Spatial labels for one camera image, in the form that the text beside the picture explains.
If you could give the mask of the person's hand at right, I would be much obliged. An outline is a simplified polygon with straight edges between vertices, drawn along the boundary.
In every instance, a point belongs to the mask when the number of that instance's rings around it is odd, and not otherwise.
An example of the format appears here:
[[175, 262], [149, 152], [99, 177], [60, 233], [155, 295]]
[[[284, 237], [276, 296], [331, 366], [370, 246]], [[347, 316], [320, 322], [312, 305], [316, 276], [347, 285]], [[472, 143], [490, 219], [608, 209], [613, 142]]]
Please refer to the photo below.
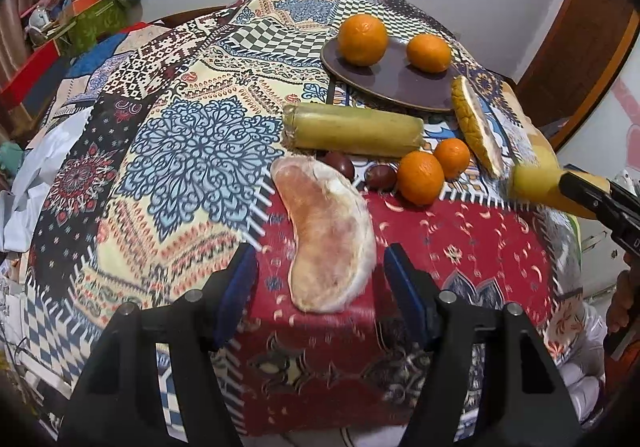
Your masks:
[[626, 253], [624, 262], [627, 268], [622, 271], [616, 281], [616, 289], [610, 307], [606, 313], [608, 333], [612, 334], [626, 328], [629, 323], [629, 311], [634, 305], [634, 293], [639, 288], [639, 259], [634, 254]]

